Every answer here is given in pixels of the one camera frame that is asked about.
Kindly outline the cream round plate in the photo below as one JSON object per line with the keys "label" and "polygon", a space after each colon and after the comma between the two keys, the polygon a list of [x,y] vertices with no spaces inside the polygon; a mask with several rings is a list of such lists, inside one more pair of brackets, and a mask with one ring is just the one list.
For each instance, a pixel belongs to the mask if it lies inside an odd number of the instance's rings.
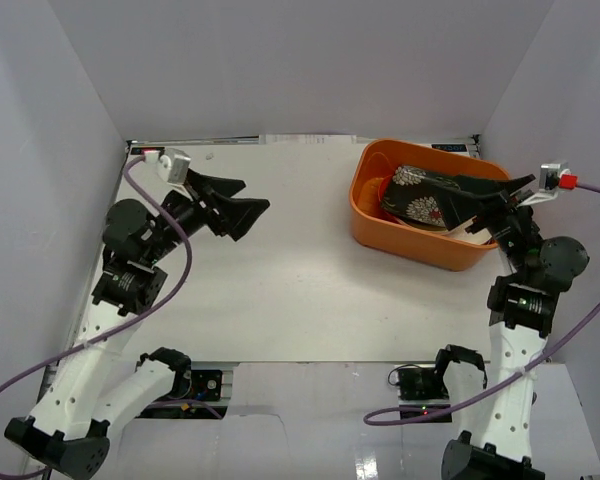
{"label": "cream round plate", "polygon": [[458,227],[444,233],[447,239],[470,244],[470,245],[489,245],[493,242],[492,235],[487,229],[482,229],[477,233],[467,232],[466,229],[471,225],[471,221],[467,221]]}

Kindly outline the black floral square plate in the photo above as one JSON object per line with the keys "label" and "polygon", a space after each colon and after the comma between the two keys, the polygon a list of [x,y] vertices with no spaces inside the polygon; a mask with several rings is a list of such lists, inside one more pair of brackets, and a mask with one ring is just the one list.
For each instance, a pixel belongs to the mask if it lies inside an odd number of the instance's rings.
{"label": "black floral square plate", "polygon": [[391,176],[395,207],[384,209],[388,214],[445,227],[437,192],[460,189],[451,177],[409,165],[399,166]]}

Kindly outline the small orange plate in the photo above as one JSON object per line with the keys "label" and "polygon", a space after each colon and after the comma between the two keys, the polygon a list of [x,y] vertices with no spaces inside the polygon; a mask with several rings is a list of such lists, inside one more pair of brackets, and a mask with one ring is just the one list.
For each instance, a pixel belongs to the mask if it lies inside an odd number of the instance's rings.
{"label": "small orange plate", "polygon": [[377,190],[378,203],[383,209],[390,209],[395,207],[395,201],[393,199],[393,177],[385,177],[379,184]]}

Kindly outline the yellow round plate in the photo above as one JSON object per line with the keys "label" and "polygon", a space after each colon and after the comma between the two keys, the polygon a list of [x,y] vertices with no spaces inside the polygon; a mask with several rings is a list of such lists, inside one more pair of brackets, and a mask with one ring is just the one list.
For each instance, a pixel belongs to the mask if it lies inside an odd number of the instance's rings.
{"label": "yellow round plate", "polygon": [[433,233],[436,235],[448,235],[450,231],[446,229],[444,226],[431,225],[427,223],[422,223],[419,221],[414,221],[412,219],[402,219],[400,217],[396,217],[390,215],[391,220],[399,225],[408,226],[410,228],[414,228],[419,231],[426,231],[429,233]]}

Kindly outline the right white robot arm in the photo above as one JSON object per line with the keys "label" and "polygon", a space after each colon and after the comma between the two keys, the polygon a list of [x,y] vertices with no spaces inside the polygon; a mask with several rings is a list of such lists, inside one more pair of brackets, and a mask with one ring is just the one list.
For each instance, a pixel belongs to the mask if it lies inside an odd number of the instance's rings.
{"label": "right white robot arm", "polygon": [[441,463],[444,479],[542,479],[532,465],[530,417],[535,366],[541,363],[559,296],[587,267],[584,246],[571,237],[545,239],[533,220],[533,205],[572,189],[570,170],[551,165],[537,192],[501,191],[480,200],[469,233],[487,230],[512,271],[492,285],[491,361],[449,345],[439,351],[431,374],[433,390],[455,406],[457,438]]}

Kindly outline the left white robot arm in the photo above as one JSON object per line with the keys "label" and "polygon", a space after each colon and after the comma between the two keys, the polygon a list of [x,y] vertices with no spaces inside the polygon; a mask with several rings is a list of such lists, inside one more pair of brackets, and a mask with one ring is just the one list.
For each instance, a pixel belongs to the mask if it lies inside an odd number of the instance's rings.
{"label": "left white robot arm", "polygon": [[154,309],[167,279],[158,263],[202,227],[238,241],[269,208],[266,199],[240,198],[245,183],[188,171],[156,214],[136,199],[117,201],[103,232],[103,271],[92,292],[78,352],[59,366],[51,386],[5,436],[33,459],[70,479],[90,479],[104,464],[112,438],[156,400],[175,401],[191,387],[190,358],[160,347],[109,393],[107,377],[136,327],[128,320]]}

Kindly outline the orange plastic bin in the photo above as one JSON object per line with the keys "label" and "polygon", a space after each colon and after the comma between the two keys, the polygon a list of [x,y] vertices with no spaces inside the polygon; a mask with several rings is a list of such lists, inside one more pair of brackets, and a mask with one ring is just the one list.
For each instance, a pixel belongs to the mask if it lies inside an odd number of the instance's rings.
{"label": "orange plastic bin", "polygon": [[402,164],[450,175],[509,178],[508,172],[493,162],[396,139],[375,140],[360,155],[348,195],[351,234],[358,243],[456,272],[472,268],[496,249],[492,241],[472,244],[390,219],[380,207],[379,192],[384,179]]}

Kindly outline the right black table label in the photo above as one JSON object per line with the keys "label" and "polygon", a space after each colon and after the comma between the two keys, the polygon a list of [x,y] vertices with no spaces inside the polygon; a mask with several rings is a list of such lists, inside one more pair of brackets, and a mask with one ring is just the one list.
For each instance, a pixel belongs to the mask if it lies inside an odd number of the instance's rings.
{"label": "right black table label", "polygon": [[433,149],[452,153],[462,153],[468,151],[467,146],[460,143],[432,143],[431,147]]}

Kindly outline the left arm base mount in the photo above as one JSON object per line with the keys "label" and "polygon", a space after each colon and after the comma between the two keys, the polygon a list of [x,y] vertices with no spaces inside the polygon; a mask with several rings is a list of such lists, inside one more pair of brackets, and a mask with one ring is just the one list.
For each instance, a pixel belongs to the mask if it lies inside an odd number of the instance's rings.
{"label": "left arm base mount", "polygon": [[139,414],[144,419],[221,420],[227,407],[222,405],[223,371],[192,370],[176,394],[157,400]]}

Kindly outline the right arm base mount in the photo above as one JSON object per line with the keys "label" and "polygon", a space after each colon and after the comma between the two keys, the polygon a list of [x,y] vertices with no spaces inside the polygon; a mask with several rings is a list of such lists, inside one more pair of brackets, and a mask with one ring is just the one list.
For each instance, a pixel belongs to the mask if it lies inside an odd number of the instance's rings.
{"label": "right arm base mount", "polygon": [[398,391],[401,419],[428,416],[450,407],[449,395],[432,365],[404,364],[394,367],[387,376],[388,384]]}

